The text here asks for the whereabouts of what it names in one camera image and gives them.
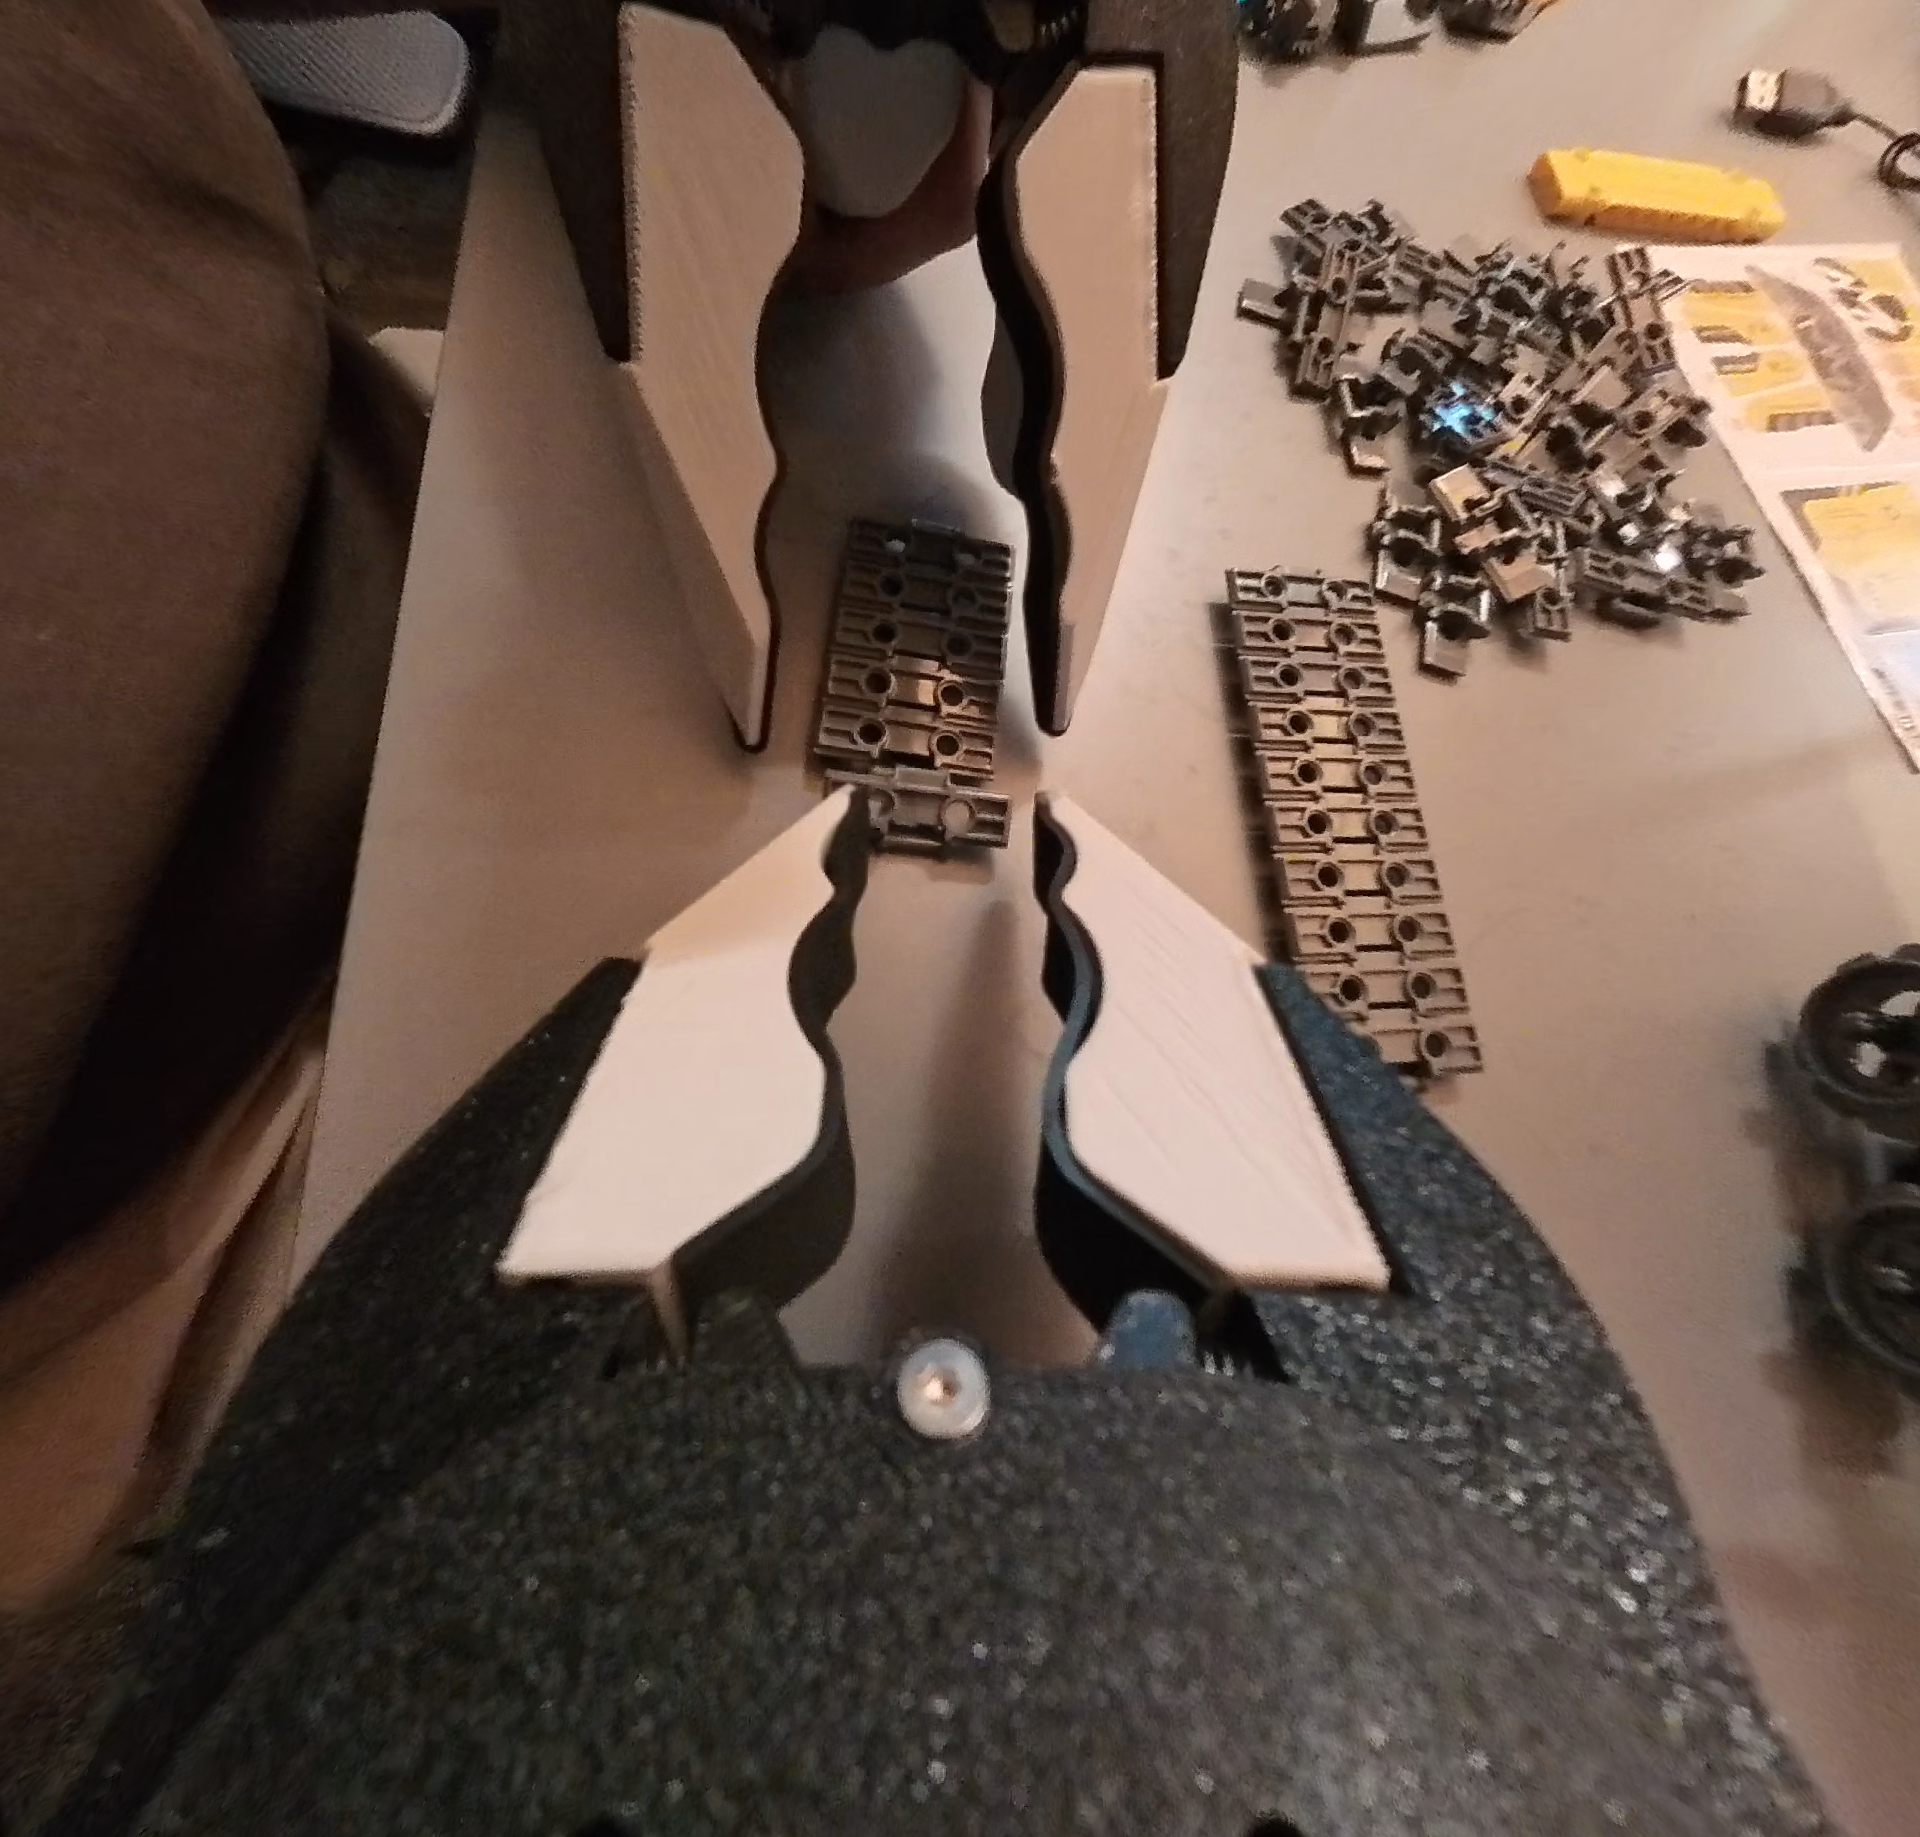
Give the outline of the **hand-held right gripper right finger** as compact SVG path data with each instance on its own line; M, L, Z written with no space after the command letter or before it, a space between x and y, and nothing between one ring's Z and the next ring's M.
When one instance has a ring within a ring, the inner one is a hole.
M1043 991L1035 1230L1071 1295L1385 1292L1256 952L1075 799L1033 806Z

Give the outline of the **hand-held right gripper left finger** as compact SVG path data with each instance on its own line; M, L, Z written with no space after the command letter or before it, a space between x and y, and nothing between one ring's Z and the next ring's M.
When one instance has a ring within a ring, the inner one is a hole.
M852 1233L829 1021L871 859L836 790L645 944L493 1260L508 1285L640 1292L671 1350L711 1302L797 1302Z

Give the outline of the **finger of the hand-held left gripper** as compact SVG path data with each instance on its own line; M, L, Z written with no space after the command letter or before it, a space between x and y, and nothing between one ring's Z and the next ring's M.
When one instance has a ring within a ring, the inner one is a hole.
M1156 77L1064 76L995 155L976 235L1010 354L1007 476L1026 522L1033 714L1068 731L1171 386L1156 326Z
M721 25L628 3L614 48L630 432L693 639L738 744L760 752L779 656L760 333L801 235L803 146Z

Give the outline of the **assembled grey track strip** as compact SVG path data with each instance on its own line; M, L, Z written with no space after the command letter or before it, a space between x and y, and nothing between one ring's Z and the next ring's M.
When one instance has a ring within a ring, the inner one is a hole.
M1376 596L1359 581L1236 564L1213 639L1282 960L1401 1076L1478 1075Z

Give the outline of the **short grey track strip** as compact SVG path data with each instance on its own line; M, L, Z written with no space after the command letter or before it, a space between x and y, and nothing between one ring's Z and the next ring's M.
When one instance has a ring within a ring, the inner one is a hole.
M852 518L813 760L836 773L995 773L1014 554L919 518Z

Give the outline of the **single grey track link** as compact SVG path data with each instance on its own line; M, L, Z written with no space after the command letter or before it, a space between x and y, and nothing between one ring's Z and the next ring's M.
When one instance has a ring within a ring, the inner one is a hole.
M836 786L862 795L874 848L944 859L961 848L1008 844L1008 796L951 781L941 771L893 769L839 773Z

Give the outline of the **pile of grey track links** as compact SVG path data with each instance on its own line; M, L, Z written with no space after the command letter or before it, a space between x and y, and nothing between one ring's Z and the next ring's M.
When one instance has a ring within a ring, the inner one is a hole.
M1272 334L1348 474L1378 482L1366 583L1407 615L1425 676L1459 681L1493 639L1568 641L1579 615L1748 615L1756 534L1681 489L1707 404L1667 313L1683 278L1645 246L1433 249L1376 197L1298 197L1274 255L1236 313Z

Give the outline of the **person's left hand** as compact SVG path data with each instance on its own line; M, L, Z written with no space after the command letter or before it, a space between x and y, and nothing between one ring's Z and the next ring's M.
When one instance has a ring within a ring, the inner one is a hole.
M849 217L806 197L785 287L801 295L879 290L972 241L993 120L990 93L967 91L948 144L888 213Z

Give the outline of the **grey mesh office chair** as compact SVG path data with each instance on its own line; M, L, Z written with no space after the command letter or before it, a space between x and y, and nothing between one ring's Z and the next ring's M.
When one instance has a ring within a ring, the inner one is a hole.
M252 91L278 109L410 142L443 138L466 115L474 55L436 14L221 19L218 30Z

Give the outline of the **yellow brick panel piece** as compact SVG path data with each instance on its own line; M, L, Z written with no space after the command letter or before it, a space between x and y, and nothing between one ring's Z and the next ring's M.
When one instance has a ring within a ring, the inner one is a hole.
M1760 243L1786 225L1779 194L1748 173L1608 147L1548 147L1526 188L1550 223L1667 243Z

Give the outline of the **person's beige trousers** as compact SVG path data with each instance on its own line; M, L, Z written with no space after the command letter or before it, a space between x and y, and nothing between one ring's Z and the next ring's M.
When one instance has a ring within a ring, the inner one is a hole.
M88 1585L155 1522L278 1321L329 1010L302 1005L188 1149L4 1298L4 1617Z

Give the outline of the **yellow black brick vehicle model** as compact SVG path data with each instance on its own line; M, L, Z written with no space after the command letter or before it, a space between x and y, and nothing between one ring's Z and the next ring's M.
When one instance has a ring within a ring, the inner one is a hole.
M1807 1326L1917 1379L1917 944L1842 960L1803 999L1768 1066L1840 1201L1803 1224L1789 1295Z

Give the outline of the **yellow grey sticker sheet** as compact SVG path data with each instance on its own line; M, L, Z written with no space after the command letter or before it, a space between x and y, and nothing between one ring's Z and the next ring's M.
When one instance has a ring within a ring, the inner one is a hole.
M1917 766L1917 285L1892 243L1655 246L1691 392Z

